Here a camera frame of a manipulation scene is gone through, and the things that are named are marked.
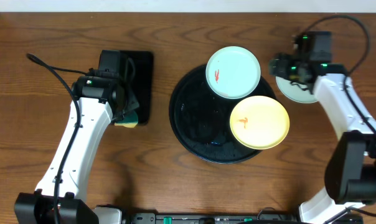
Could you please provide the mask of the green yellow sponge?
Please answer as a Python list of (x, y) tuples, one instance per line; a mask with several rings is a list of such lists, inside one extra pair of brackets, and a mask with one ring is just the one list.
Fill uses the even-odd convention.
[(115, 126), (123, 126), (126, 128), (135, 128), (138, 125), (138, 115), (135, 111), (124, 114), (122, 117), (115, 120)]

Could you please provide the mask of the mint plate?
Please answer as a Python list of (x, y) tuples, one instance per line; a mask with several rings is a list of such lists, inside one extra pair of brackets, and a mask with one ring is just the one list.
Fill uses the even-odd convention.
[(261, 67), (249, 50), (224, 47), (206, 64), (205, 79), (210, 89), (222, 98), (236, 100), (248, 96), (259, 84)]
[(275, 77), (276, 84), (282, 94), (292, 101), (304, 104), (316, 103), (317, 99), (307, 89), (306, 85), (291, 83), (281, 77)]

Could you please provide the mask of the yellow plate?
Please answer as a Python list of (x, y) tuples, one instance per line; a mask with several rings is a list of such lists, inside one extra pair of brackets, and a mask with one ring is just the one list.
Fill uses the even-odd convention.
[(229, 125), (239, 143), (251, 149), (265, 150), (284, 140), (290, 120), (284, 106), (275, 99), (251, 96), (233, 108)]

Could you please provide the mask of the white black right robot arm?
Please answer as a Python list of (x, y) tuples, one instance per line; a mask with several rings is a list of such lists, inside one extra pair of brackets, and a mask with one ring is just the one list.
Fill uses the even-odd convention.
[(279, 53), (270, 74), (321, 104), (338, 144), (326, 167), (324, 188), (299, 206), (303, 223), (332, 223), (376, 202), (376, 120), (356, 94), (349, 72), (332, 62), (332, 34), (307, 31), (294, 41), (294, 53)]

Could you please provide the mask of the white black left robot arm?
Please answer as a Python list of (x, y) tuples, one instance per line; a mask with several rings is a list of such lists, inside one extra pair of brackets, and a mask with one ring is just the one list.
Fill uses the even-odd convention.
[(86, 203), (88, 179), (106, 128), (123, 115), (135, 65), (119, 50), (103, 50), (98, 69), (83, 72), (67, 85), (52, 67), (32, 54), (27, 58), (50, 71), (72, 102), (64, 134), (47, 172), (34, 193), (20, 193), (14, 204), (19, 223), (124, 223), (112, 205), (91, 209)]

